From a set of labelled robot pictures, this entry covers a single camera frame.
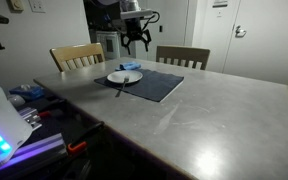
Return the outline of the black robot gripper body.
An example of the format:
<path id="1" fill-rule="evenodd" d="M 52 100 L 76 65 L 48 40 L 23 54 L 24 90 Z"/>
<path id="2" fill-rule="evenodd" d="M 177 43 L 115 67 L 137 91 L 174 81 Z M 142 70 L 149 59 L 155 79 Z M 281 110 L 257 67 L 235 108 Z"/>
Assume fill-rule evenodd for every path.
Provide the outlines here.
<path id="1" fill-rule="evenodd" d="M 147 31 L 141 28 L 139 18 L 126 19 L 125 23 L 127 28 L 126 36 L 129 40 L 141 40 L 143 38 L 143 35 L 147 34 Z"/>

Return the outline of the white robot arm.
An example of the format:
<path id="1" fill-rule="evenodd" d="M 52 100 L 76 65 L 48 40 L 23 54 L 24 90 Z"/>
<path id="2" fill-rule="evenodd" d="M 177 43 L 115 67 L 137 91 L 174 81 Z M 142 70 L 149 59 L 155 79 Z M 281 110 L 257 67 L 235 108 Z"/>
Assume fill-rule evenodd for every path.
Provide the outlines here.
<path id="1" fill-rule="evenodd" d="M 142 9 L 138 0 L 90 0 L 98 8 L 106 8 L 110 5 L 119 4 L 120 18 L 126 25 L 126 30 L 120 32 L 121 45 L 130 51 L 129 45 L 133 41 L 142 41 L 145 50 L 148 50 L 152 41 L 147 25 L 154 17 L 151 9 Z"/>

